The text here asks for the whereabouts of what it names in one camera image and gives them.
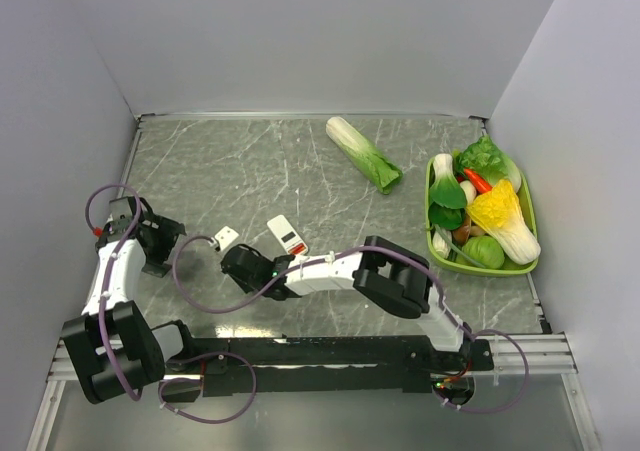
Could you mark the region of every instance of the marble surface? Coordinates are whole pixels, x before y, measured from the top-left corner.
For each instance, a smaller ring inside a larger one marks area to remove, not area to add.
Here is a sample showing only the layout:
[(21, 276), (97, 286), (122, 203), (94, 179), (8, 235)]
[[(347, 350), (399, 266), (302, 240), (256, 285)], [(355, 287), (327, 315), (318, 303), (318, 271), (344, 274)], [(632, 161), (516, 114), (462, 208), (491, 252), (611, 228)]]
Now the marble surface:
[[(347, 118), (405, 173), (388, 196), (352, 166), (325, 133), (326, 119), (158, 120), (141, 123), (128, 183), (153, 208), (184, 222), (189, 235), (225, 225), (265, 256), (282, 254), (266, 222), (284, 214), (311, 254), (362, 243), (378, 234), (428, 256), (425, 171), (437, 153), (464, 148), (481, 135), (478, 121)], [(219, 268), (206, 243), (180, 261), (195, 299), (226, 307), (246, 295)], [(473, 329), (539, 333), (526, 277), (480, 278), (433, 268), (447, 302)], [(389, 316), (359, 293), (326, 292), (285, 302), (260, 299), (237, 312), (205, 314), (187, 304), (168, 275), (142, 275), (138, 305), (152, 326), (182, 319), (199, 337), (419, 334), (410, 320)]]

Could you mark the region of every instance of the red chili pepper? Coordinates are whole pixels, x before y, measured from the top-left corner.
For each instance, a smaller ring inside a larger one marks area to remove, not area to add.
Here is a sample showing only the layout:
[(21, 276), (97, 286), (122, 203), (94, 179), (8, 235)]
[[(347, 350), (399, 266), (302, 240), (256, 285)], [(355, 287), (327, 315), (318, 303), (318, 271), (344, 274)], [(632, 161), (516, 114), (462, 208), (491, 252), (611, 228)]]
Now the red chili pepper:
[(475, 171), (472, 171), (469, 168), (464, 168), (464, 174), (467, 175), (467, 178), (469, 178), (471, 184), (473, 184), (473, 186), (478, 190), (478, 193), (484, 194), (491, 191), (491, 185), (482, 179), (482, 177)]

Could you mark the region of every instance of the purple cable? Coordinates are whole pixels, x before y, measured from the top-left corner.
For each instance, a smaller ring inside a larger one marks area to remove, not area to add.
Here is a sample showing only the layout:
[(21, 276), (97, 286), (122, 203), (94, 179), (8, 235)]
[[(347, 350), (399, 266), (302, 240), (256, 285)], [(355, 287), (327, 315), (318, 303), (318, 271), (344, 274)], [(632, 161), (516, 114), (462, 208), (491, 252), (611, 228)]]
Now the purple cable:
[(187, 418), (190, 419), (192, 421), (196, 421), (197, 423), (202, 423), (202, 424), (224, 424), (224, 423), (228, 423), (229, 421), (233, 421), (234, 419), (240, 417), (242, 414), (244, 414), (244, 412), (249, 409), (249, 406), (251, 406), (251, 403), (253, 403), (253, 400), (256, 397), (256, 392), (257, 392), (257, 386), (258, 386), (258, 380), (256, 378), (256, 372), (253, 369), (253, 366), (251, 366), (249, 364), (249, 362), (244, 359), (242, 356), (238, 355), (238, 354), (234, 354), (234, 353), (229, 353), (227, 351), (214, 351), (211, 353), (205, 353), (205, 354), (201, 354), (200, 356), (196, 356), (195, 358), (189, 358), (189, 359), (172, 359), (171, 362), (172, 363), (176, 363), (176, 364), (187, 364), (187, 363), (192, 363), (194, 361), (199, 361), (201, 359), (207, 359), (207, 358), (213, 358), (216, 356), (229, 356), (230, 358), (235, 358), (239, 361), (242, 361), (245, 366), (247, 368), (249, 368), (249, 371), (251, 372), (251, 378), (253, 378), (253, 388), (251, 389), (251, 394), (249, 395), (249, 399), (247, 399), (247, 402), (245, 403), (245, 405), (240, 408), (240, 410), (238, 412), (236, 412), (235, 414), (229, 416), (228, 418), (224, 418), (224, 419), (205, 419), (205, 418), (200, 418), (198, 416), (194, 416), (193, 414), (189, 414), (189, 413), (185, 413), (182, 410), (179, 410), (177, 408), (175, 408), (174, 406), (170, 405), (169, 403), (167, 403), (164, 398), (162, 397), (162, 391), (164, 391), (164, 388), (167, 387), (169, 384), (171, 383), (192, 383), (192, 382), (197, 382), (197, 380), (195, 379), (189, 379), (189, 378), (174, 378), (174, 379), (170, 379), (169, 381), (165, 381), (163, 383), (160, 383), (158, 385), (158, 399), (160, 400), (161, 406), (163, 408), (168, 409), (169, 411), (172, 411), (175, 414), (179, 414), (180, 416), (182, 416), (183, 418)]
[[(257, 293), (255, 293), (253, 296), (251, 296), (249, 299), (242, 301), (239, 304), (236, 304), (234, 306), (230, 306), (228, 308), (208, 308), (206, 306), (203, 306), (202, 304), (198, 303), (196, 300), (194, 300), (191, 295), (182, 287), (182, 283), (180, 283), (180, 279), (178, 278), (178, 259), (180, 258), (180, 255), (182, 254), (182, 251), (184, 250), (184, 248), (189, 245), (190, 243), (192, 243), (193, 241), (197, 241), (200, 239), (204, 239), (207, 240), (209, 242), (213, 242), (213, 239), (209, 236), (193, 236), (189, 239), (187, 239), (182, 246), (180, 246), (180, 248), (178, 248), (178, 251), (176, 252), (176, 255), (173, 258), (173, 269), (172, 269), (172, 273), (173, 273), (173, 280), (176, 284), (176, 287), (178, 288), (178, 291), (180, 292), (180, 294), (182, 294), (182, 296), (184, 297), (184, 299), (191, 304), (192, 306), (194, 306), (195, 308), (199, 309), (200, 311), (204, 311), (205, 313), (211, 313), (211, 314), (224, 314), (224, 313), (230, 313), (233, 311), (237, 311), (238, 309), (242, 309), (245, 306), (251, 304), (252, 302), (254, 302), (256, 299), (258, 299), (260, 296), (262, 296), (264, 293), (266, 293), (269, 288), (271, 286), (273, 286), (276, 281), (278, 281), (279, 279), (281, 279), (282, 277), (286, 276), (289, 273), (292, 273), (293, 271), (296, 271), (298, 269), (300, 269), (301, 267), (307, 267), (307, 266), (314, 266), (316, 264), (322, 264), (325, 263), (325, 259), (324, 258), (318, 258), (318, 259), (312, 259), (309, 261), (306, 261), (303, 264), (298, 264), (295, 266), (291, 266), (290, 268), (287, 268), (283, 271), (281, 271), (279, 274), (277, 274), (276, 276), (274, 276), (273, 278), (271, 278), (271, 280), (265, 284), (262, 289), (260, 289)], [(512, 399), (511, 401), (509, 401), (508, 403), (502, 405), (502, 406), (498, 406), (496, 408), (492, 408), (492, 409), (474, 409), (474, 408), (458, 408), (457, 406), (451, 404), (450, 402), (446, 401), (439, 393), (436, 392), (436, 395), (438, 396), (438, 398), (440, 398), (440, 400), (443, 402), (443, 404), (449, 408), (452, 409), (456, 409), (458, 411), (464, 412), (464, 413), (470, 413), (470, 414), (493, 414), (493, 413), (499, 413), (501, 411), (506, 411), (507, 409), (510, 409), (511, 407), (513, 407), (518, 401), (520, 401), (520, 399), (522, 399), (522, 396), (524, 395), (524, 392), (527, 388), (527, 385), (529, 383), (529, 362), (527, 361), (527, 357), (524, 354), (524, 351), (522, 350), (522, 348), (520, 347), (520, 345), (509, 335), (507, 335), (506, 333), (503, 333), (501, 331), (496, 331), (494, 329), (483, 329), (481, 331), (478, 331), (477, 333), (473, 334), (471, 332), (469, 332), (469, 330), (467, 330), (464, 326), (460, 326), (458, 324), (458, 321), (456, 320), (455, 316), (451, 313), (451, 311), (449, 311), (448, 308), (444, 307), (444, 287), (442, 286), (442, 282), (440, 281), (440, 279), (435, 275), (435, 273), (433, 271), (431, 271), (429, 268), (427, 268), (426, 266), (424, 266), (423, 264), (414, 261), (411, 258), (408, 258), (407, 256), (404, 256), (400, 253), (397, 253), (395, 251), (392, 251), (390, 249), (386, 249), (386, 248), (382, 248), (379, 246), (356, 246), (350, 249), (347, 249), (346, 251), (343, 251), (341, 253), (338, 253), (335, 255), (335, 259), (342, 259), (346, 256), (355, 254), (355, 253), (360, 253), (363, 251), (372, 251), (372, 252), (376, 252), (376, 253), (380, 253), (383, 254), (385, 256), (388, 256), (390, 258), (393, 258), (397, 261), (400, 261), (401, 263), (404, 263), (408, 266), (411, 266), (415, 269), (417, 269), (418, 271), (420, 271), (422, 274), (424, 274), (425, 276), (427, 276), (429, 279), (431, 279), (431, 281), (433, 282), (433, 284), (436, 287), (436, 290), (438, 291), (438, 304), (440, 306), (440, 308), (444, 311), (444, 313), (446, 314), (447, 318), (449, 318), (451, 320), (451, 322), (453, 324), (455, 324), (455, 326), (460, 327), (462, 329), (462, 332), (471, 340), (471, 341), (475, 341), (476, 338), (478, 336), (485, 336), (485, 335), (490, 335), (490, 334), (497, 334), (499, 336), (504, 337), (505, 339), (507, 339), (511, 344), (513, 344), (515, 346), (515, 348), (518, 350), (518, 353), (520, 353), (520, 356), (522, 357), (522, 362), (524, 364), (524, 379), (522, 382), (522, 386), (520, 387), (520, 390), (518, 392), (518, 394), (516, 395), (516, 397), (514, 399)]]
[(107, 265), (104, 270), (104, 277), (102, 279), (101, 291), (103, 294), (100, 296), (100, 307), (98, 308), (98, 327), (100, 328), (100, 339), (102, 340), (102, 345), (104, 346), (104, 350), (107, 353), (109, 362), (111, 363), (111, 366), (113, 367), (113, 370), (116, 373), (116, 377), (118, 378), (120, 385), (122, 386), (122, 388), (125, 390), (125, 392), (129, 395), (131, 399), (133, 399), (134, 401), (139, 401), (140, 397), (142, 396), (142, 390), (139, 390), (138, 394), (135, 393), (135, 391), (129, 384), (127, 377), (125, 376), (124, 371), (118, 364), (116, 355), (113, 352), (113, 348), (111, 347), (111, 342), (109, 341), (109, 332), (107, 331), (107, 323), (105, 319), (105, 312), (107, 308), (107, 298), (105, 297), (104, 293), (109, 291), (109, 284), (111, 283), (111, 273), (113, 271), (113, 264), (117, 259), (118, 253), (120, 252), (120, 249), (122, 249), (122, 246), (124, 246), (125, 242), (131, 235), (131, 232), (133, 231), (133, 229), (138, 224), (138, 219), (140, 218), (140, 212), (141, 212), (140, 197), (138, 196), (138, 193), (136, 193), (135, 189), (133, 189), (132, 187), (126, 184), (106, 184), (96, 189), (91, 194), (91, 196), (89, 196), (89, 199), (87, 200), (87, 204), (84, 208), (84, 219), (87, 221), (87, 224), (93, 231), (95, 228), (93, 224), (91, 224), (91, 217), (89, 216), (91, 203), (93, 202), (93, 200), (98, 194), (111, 188), (123, 188), (129, 191), (131, 194), (133, 194), (133, 197), (136, 200), (136, 212), (135, 212), (135, 215), (133, 216), (133, 220), (131, 221), (131, 224), (129, 224), (129, 227), (125, 230), (124, 234), (120, 238), (120, 241), (118, 241), (118, 244), (116, 244), (116, 247), (113, 248), (113, 253), (111, 254), (111, 256), (109, 256), (109, 259), (107, 260)]

